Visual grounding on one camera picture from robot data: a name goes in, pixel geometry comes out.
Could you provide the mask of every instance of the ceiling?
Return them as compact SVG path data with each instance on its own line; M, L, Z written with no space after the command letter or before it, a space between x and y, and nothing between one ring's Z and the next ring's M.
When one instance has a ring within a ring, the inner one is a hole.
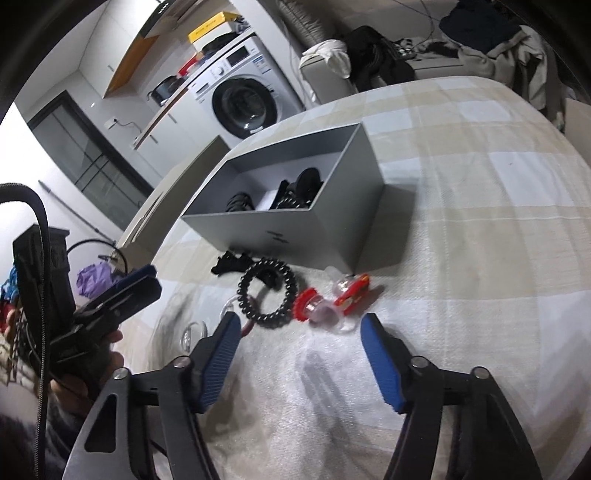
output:
M21 114L28 112L51 87L78 70L90 36L107 3L70 30L29 77L15 100Z

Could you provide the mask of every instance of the open box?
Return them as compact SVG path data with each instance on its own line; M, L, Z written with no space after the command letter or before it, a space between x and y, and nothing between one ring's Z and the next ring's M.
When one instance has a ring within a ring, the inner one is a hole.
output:
M316 167L324 181L305 209L268 210L279 183ZM363 125L290 138L231 158L183 219L218 250L247 251L287 263L354 273L384 187ZM246 192L255 210L225 213Z

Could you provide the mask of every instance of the purple bag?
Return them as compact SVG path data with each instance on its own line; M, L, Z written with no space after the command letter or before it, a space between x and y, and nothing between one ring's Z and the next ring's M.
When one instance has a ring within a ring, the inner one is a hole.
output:
M95 299L116 283L106 262L89 265L78 272L78 293L87 299Z

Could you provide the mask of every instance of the red object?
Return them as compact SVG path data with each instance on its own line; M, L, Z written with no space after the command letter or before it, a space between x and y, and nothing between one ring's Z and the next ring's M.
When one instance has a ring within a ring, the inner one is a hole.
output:
M297 296L294 305L291 308L292 314L296 320L299 320L300 322L305 322L308 319L308 317L304 313L304 309L306 308L306 305L308 305L308 302L317 295L318 292L316 291L316 289L310 287L305 289L302 293L300 293Z
M6 323L6 319L8 314L12 312L16 307L7 301L2 302L2 306L0 307L0 333L4 334L6 328L8 327Z
M191 68L196 63L197 63L197 55L194 55L193 57L191 57L191 60L189 60L185 65L183 65L181 67L181 69L178 71L178 76L184 77L187 74L187 72L189 71L189 68Z
M348 315L355 308L355 304L361 300L369 290L369 275L360 275L347 291L335 300L335 306L343 310L343 315Z

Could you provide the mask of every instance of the pile of clothes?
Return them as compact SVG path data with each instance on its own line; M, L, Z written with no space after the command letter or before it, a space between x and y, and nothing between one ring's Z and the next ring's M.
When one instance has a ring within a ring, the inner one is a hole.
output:
M413 47L417 58L457 57L467 74L507 85L550 120L556 119L561 110L556 58L532 28L486 0L459 0L439 28L442 40L408 38L401 44Z

